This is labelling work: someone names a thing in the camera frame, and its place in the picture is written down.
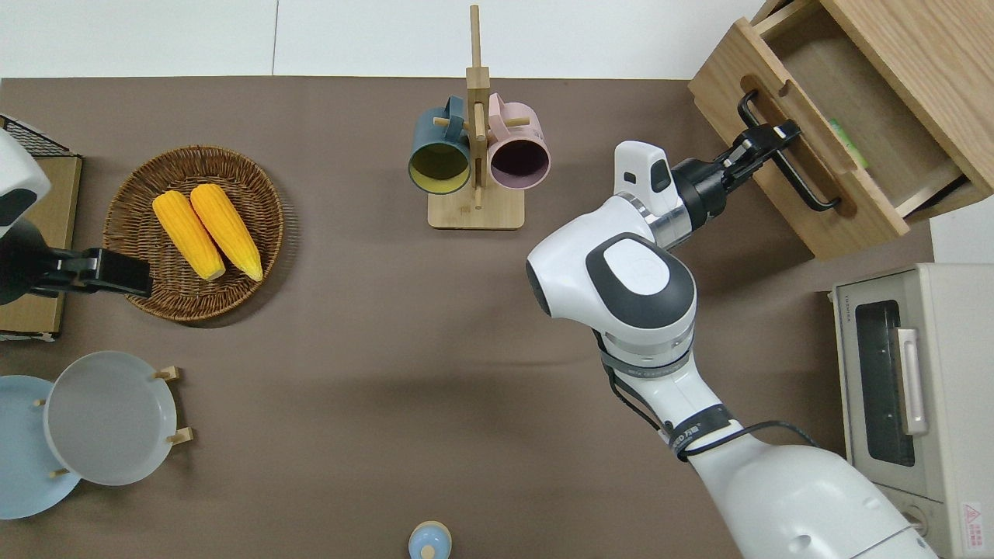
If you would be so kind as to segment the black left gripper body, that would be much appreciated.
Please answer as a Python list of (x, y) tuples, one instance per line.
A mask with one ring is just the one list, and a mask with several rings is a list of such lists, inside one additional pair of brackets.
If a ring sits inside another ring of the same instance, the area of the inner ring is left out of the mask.
[(1, 241), (1, 304), (24, 296), (59, 297), (60, 293), (105, 290), (151, 297), (148, 262), (107, 248), (63, 250), (46, 244), (27, 220), (15, 224)]

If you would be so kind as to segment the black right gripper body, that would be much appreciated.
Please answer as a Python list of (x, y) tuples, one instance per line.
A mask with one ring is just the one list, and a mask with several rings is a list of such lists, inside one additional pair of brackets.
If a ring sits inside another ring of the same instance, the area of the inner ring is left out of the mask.
[(764, 127), (750, 127), (713, 161), (688, 158), (671, 168), (693, 231), (724, 212), (727, 197), (752, 176), (739, 176), (739, 145), (764, 144)]

